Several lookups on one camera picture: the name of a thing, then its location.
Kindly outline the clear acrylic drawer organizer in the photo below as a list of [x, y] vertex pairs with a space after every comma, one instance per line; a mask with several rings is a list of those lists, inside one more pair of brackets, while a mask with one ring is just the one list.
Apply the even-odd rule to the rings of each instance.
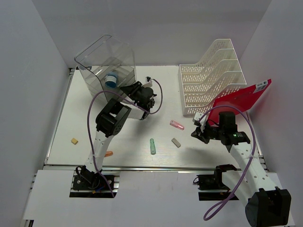
[[[134, 51], [131, 46], [111, 35], [102, 35], [80, 51], [75, 62], [92, 96], [100, 91], [96, 100], [105, 105], [114, 98], [122, 102], [127, 95], [120, 87], [134, 84], [137, 81]], [[105, 76], [114, 71], [118, 74], [116, 88], [105, 85]]]

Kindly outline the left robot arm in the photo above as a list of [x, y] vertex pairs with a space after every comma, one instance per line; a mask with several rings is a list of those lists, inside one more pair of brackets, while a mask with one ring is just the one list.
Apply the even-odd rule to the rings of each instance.
[[130, 100], [118, 96], [126, 101], [126, 103], [123, 104], [116, 98], [112, 98], [108, 101], [96, 116], [96, 134], [94, 139], [91, 137], [89, 126], [90, 112], [95, 99], [97, 99], [98, 95], [104, 93], [104, 91], [98, 92], [93, 97], [88, 109], [87, 129], [91, 152], [81, 169], [76, 169], [76, 173], [84, 180], [85, 185], [91, 189], [98, 187], [100, 181], [102, 182], [105, 180], [105, 177], [101, 173], [103, 160], [109, 144], [121, 131], [126, 120], [146, 119], [148, 115], [152, 114], [151, 109], [155, 105], [154, 98], [157, 95], [151, 87], [143, 85], [139, 81], [132, 85], [121, 87], [121, 90], [128, 98], [130, 98]]

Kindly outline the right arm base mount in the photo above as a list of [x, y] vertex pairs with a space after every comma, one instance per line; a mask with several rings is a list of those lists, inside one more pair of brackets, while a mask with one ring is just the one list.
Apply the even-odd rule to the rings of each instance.
[[228, 171], [237, 171], [231, 164], [216, 166], [212, 174], [199, 174], [193, 180], [193, 185], [198, 186], [199, 201], [223, 201], [231, 189], [222, 182], [222, 174]]

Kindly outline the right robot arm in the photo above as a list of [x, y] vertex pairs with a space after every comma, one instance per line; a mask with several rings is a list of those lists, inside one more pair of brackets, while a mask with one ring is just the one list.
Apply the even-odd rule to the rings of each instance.
[[242, 170], [239, 174], [233, 165], [216, 167], [214, 184], [221, 189], [231, 189], [227, 199], [216, 207], [221, 209], [236, 196], [245, 208], [250, 226], [285, 226], [290, 214], [291, 195], [287, 189], [280, 189], [264, 170], [255, 155], [255, 140], [249, 140], [245, 132], [238, 131], [235, 113], [220, 112], [215, 126], [210, 125], [202, 113], [196, 113], [193, 122], [196, 129], [192, 137], [205, 144], [210, 140], [220, 141]]

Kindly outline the blue white small jar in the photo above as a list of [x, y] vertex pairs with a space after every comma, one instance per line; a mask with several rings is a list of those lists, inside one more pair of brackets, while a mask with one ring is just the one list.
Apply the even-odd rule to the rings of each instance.
[[114, 71], [109, 72], [105, 76], [105, 85], [109, 88], [116, 88], [118, 81], [118, 74]]

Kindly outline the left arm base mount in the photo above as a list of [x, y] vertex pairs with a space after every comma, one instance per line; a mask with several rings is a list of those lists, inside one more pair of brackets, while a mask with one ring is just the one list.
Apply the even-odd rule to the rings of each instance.
[[89, 171], [86, 166], [77, 166], [72, 178], [70, 198], [113, 199], [118, 190], [118, 176]]

